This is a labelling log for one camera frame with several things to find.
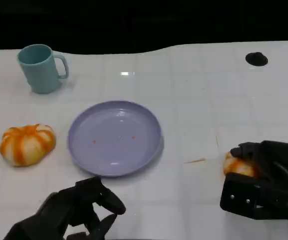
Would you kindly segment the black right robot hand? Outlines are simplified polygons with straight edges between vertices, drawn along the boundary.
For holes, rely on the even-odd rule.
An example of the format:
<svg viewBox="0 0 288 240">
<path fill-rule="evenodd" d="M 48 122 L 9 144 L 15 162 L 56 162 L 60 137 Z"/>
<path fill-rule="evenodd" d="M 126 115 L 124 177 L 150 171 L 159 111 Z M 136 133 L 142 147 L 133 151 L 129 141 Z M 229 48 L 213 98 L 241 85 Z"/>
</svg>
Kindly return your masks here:
<svg viewBox="0 0 288 240">
<path fill-rule="evenodd" d="M 230 153 L 250 164 L 259 179 L 288 189 L 288 143 L 272 140 L 245 142 L 232 148 Z"/>
</svg>

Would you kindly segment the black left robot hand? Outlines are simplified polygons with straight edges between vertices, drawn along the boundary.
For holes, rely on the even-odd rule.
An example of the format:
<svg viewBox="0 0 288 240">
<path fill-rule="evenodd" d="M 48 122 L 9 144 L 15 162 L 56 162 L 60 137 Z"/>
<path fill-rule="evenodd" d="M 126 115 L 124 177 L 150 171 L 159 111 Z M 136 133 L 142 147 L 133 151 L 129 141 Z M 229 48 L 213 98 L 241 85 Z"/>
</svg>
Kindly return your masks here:
<svg viewBox="0 0 288 240">
<path fill-rule="evenodd" d="M 15 223 L 5 239 L 103 240 L 125 212 L 120 198 L 95 176 L 51 193 L 34 215 Z"/>
</svg>

